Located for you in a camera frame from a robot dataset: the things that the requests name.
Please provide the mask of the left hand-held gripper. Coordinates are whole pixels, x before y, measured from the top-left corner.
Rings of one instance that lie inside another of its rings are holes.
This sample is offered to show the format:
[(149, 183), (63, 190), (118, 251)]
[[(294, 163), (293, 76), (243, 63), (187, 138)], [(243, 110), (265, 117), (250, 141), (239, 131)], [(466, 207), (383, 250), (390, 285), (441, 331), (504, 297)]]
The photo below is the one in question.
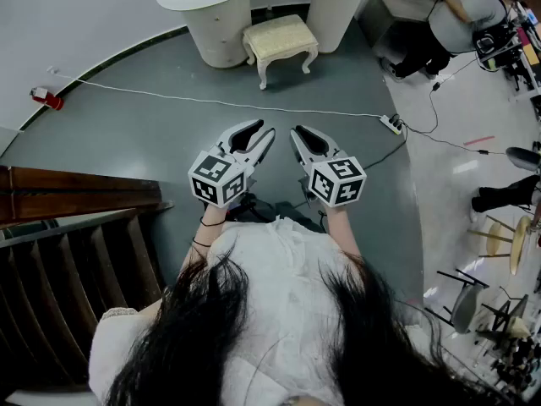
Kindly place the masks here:
[(194, 197), (223, 208), (248, 191), (254, 167), (262, 163), (276, 138), (276, 130), (268, 129), (250, 146), (263, 125), (262, 119), (238, 123), (208, 151), (200, 152), (188, 171)]

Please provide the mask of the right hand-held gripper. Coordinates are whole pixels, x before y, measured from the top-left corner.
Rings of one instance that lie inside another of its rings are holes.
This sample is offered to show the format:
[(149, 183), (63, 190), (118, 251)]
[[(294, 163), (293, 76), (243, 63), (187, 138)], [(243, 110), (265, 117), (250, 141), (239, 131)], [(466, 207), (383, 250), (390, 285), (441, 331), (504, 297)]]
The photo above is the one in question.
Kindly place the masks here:
[(291, 129), (290, 141), (305, 171), (299, 182), (308, 202), (339, 207), (359, 200), (367, 174), (355, 156), (341, 150), (329, 135), (306, 125)]

